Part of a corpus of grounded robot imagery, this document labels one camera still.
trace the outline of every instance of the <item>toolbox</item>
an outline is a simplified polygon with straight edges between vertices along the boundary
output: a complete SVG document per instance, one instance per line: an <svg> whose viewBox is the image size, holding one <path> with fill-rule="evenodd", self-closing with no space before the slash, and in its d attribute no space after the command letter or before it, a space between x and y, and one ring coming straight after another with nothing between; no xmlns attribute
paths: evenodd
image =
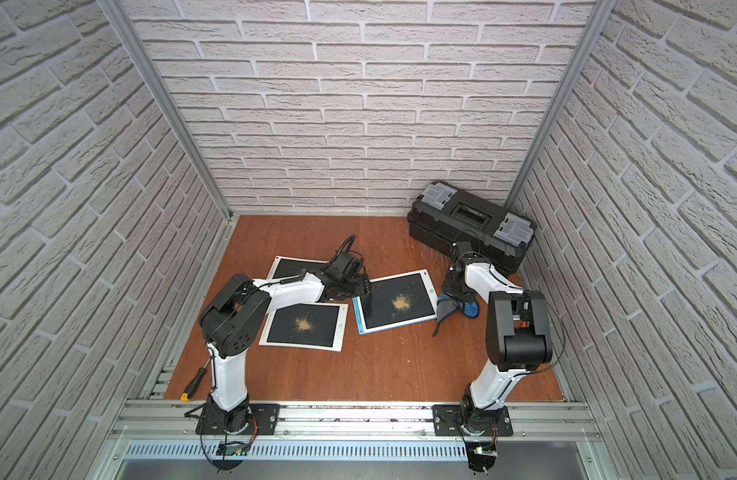
<svg viewBox="0 0 737 480"><path fill-rule="evenodd" d="M454 242L469 241L505 276L517 272L536 227L502 206L443 181L427 187L406 218L412 238L449 256Z"/></svg>

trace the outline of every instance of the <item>screwdriver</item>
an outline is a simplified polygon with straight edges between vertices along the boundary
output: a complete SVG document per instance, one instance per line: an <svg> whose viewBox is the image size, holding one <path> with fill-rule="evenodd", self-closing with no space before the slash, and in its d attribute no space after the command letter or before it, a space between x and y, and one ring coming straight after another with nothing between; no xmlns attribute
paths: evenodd
<svg viewBox="0 0 737 480"><path fill-rule="evenodd" d="M198 369L198 373L195 374L195 378L190 380L190 383L185 387L184 393L182 394L183 402L188 402L192 396L195 395L195 392L198 391L198 386L200 385L200 381L203 380L203 376L206 375L206 366L210 361L211 357L209 357L209 360L206 360L206 365Z"/></svg>

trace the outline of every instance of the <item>black mounting plate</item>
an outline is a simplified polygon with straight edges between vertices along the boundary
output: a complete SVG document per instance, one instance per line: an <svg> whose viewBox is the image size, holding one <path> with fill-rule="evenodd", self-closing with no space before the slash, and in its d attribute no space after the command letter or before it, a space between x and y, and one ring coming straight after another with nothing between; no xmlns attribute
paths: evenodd
<svg viewBox="0 0 737 480"><path fill-rule="evenodd" d="M256 418L256 426L258 428L257 435L273 435L275 433L275 426L278 423L278 412L280 412L280 405L277 403L249 403L248 407L251 408L251 413ZM224 435L221 427L217 427L216 424L211 422L202 422L198 420L195 433L202 435ZM254 433L254 425L249 423L240 432L234 435L252 435Z"/></svg>
<svg viewBox="0 0 737 480"><path fill-rule="evenodd" d="M510 437L513 434L512 424L510 423L510 413L507 407L502 407L499 410L488 410L480 411L483 413L492 413L495 415L494 426L497 427L497 434L499 437ZM435 436L438 437L459 437L460 435L465 438L466 442L483 442L488 439L491 442L493 436L491 429L483 431L480 436L472 436L468 432L460 428L461 424L461 410L460 406L456 404L443 404L432 406L432 417L435 425Z"/></svg>

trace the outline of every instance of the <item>metal rail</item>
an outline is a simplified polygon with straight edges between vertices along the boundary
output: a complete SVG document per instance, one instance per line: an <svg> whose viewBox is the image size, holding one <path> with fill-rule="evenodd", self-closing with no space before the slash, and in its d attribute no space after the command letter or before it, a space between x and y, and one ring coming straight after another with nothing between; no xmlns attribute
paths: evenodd
<svg viewBox="0 0 737 480"><path fill-rule="evenodd" d="M277 402L275 434L258 437L303 440L442 442L436 437L433 402ZM184 412L200 405L177 400L129 400L114 423L112 439L197 440L197 420ZM578 402L508 402L513 431L502 442L599 441L587 404ZM219 438L204 436L206 439ZM230 436L247 438L247 436Z"/></svg>
<svg viewBox="0 0 737 480"><path fill-rule="evenodd" d="M187 123L182 118L179 108L176 107L176 103L174 103L171 93L169 93L166 82L160 76L155 62L147 53L147 48L136 32L126 9L120 0L99 0L99 3L110 21L110 25L120 37L120 41L131 57L131 61L139 70L144 84L150 89L155 102L163 112L163 117L169 122L176 139L179 140L185 153L187 153L187 158L190 159L190 163L198 173L200 181L208 190L211 200L213 200L224 220L230 220L232 212L227 200L222 195L222 191L216 184L213 175L211 175L211 170L206 165L206 160L203 158L195 138L192 137Z"/></svg>
<svg viewBox="0 0 737 480"><path fill-rule="evenodd" d="M512 210L517 201L518 195L521 194L524 184L528 178L528 174L531 173L531 169L534 168L534 164L539 158L539 152L545 145L545 141L550 137L550 132L555 127L555 123L563 113L563 107L566 105L566 101L571 96L571 92L574 91L574 87L577 85L579 75L582 73L582 69L585 68L587 59L590 57L590 53L593 52L595 42L603 32L604 25L608 21L609 15L613 11L614 5L617 4L617 0L598 0L590 14L590 19L587 20L587 26L582 32L582 36L579 39L579 43L575 47L574 53L571 54L566 69L561 75L561 81L558 82L558 87L555 89L553 97L550 99L550 104L547 105L545 110L545 116L542 117L542 121L539 123L539 128L531 140L531 144L528 147L526 153L526 159L521 165L521 169L518 170L515 182L510 188L508 199L505 201L505 207L508 210Z"/></svg>

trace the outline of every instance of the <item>white brick wallpaper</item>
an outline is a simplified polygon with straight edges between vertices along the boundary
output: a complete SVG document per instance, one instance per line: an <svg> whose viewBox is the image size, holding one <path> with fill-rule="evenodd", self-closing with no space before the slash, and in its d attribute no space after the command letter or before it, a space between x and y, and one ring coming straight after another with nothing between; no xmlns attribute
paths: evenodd
<svg viewBox="0 0 737 480"><path fill-rule="evenodd" d="M592 2L126 0L235 211L501 203Z"/></svg>
<svg viewBox="0 0 737 480"><path fill-rule="evenodd" d="M737 0L620 0L516 209L617 474L737 478Z"/></svg>
<svg viewBox="0 0 737 480"><path fill-rule="evenodd" d="M220 224L94 2L0 2L0 478L84 478Z"/></svg>

